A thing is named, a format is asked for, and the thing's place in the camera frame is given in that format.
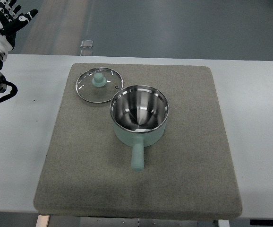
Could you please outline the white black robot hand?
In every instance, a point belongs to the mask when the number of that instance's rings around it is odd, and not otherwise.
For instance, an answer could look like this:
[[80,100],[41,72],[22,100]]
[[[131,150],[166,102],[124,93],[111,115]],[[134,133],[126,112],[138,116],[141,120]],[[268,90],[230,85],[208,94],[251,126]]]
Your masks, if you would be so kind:
[[7,54],[16,43],[16,33],[24,28],[38,14],[37,9],[20,13],[15,0],[0,1],[0,52]]

